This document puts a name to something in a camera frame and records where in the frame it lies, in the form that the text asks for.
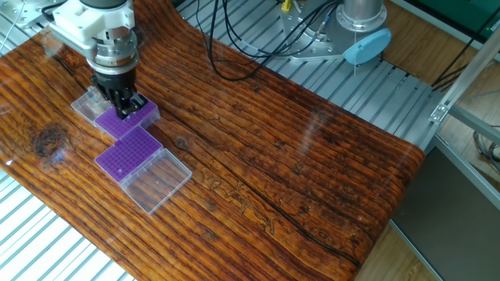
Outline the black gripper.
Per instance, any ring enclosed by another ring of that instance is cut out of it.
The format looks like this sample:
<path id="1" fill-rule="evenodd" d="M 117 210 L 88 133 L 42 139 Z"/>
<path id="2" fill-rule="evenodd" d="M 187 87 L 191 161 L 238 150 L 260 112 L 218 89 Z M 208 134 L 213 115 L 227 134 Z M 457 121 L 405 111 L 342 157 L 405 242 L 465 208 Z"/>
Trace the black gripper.
<path id="1" fill-rule="evenodd" d="M 135 80 L 135 68 L 120 74 L 105 74 L 95 70 L 91 76 L 91 82 L 101 96 L 111 103 L 121 119 L 139 111 L 148 103 L 148 99 L 137 92 Z"/>

